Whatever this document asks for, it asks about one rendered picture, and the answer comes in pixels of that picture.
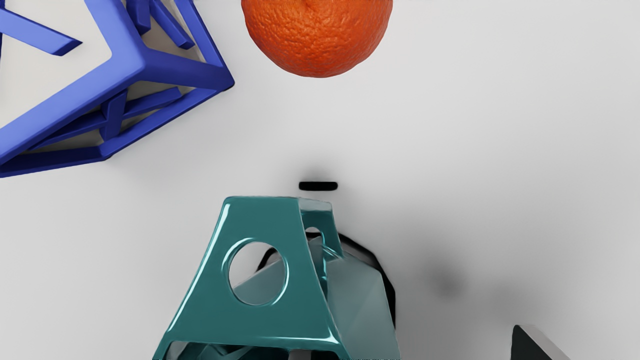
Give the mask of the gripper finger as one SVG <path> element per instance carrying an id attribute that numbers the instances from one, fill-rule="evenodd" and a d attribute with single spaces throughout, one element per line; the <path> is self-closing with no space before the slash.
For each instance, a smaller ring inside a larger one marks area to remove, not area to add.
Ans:
<path id="1" fill-rule="evenodd" d="M 511 360 L 570 360 L 534 325 L 515 325 L 511 336 Z"/>

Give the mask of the teal faceted mug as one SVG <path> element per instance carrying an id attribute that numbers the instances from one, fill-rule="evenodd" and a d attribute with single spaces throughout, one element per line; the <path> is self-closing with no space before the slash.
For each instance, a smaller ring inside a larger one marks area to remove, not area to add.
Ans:
<path id="1" fill-rule="evenodd" d="M 382 274 L 329 202 L 231 196 L 152 360 L 402 360 Z"/>

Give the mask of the orange fruit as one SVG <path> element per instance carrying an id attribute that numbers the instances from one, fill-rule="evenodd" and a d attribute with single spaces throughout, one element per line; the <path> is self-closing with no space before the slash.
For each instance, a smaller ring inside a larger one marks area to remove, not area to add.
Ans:
<path id="1" fill-rule="evenodd" d="M 380 45 L 393 0 L 240 0 L 247 32 L 279 68 L 307 78 L 342 75 Z"/>

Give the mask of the blue wireframe basket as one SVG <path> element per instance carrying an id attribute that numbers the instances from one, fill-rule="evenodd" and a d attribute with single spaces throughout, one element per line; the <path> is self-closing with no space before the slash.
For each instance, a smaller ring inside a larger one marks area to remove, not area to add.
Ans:
<path id="1" fill-rule="evenodd" d="M 84 0 L 110 59 L 0 128 L 0 178 L 105 161 L 234 86 L 194 0 Z"/>

